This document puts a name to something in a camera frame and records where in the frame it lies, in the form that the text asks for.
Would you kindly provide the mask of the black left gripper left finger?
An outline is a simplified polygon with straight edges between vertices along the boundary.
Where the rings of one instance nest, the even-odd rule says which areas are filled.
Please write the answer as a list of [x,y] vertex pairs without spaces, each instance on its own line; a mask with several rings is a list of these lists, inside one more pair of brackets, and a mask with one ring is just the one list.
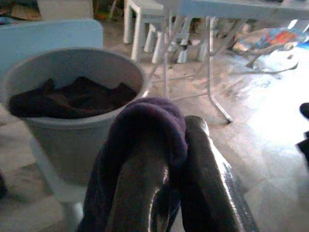
[[178,211],[165,142],[135,145],[118,176],[108,232],[168,232]]

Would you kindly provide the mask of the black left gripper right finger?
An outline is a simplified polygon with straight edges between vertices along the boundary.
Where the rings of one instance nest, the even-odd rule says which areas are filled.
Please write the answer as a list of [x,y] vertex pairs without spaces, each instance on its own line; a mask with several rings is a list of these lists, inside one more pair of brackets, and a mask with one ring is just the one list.
[[215,147],[206,121],[186,116],[187,161],[180,181],[187,232],[257,232],[231,165]]

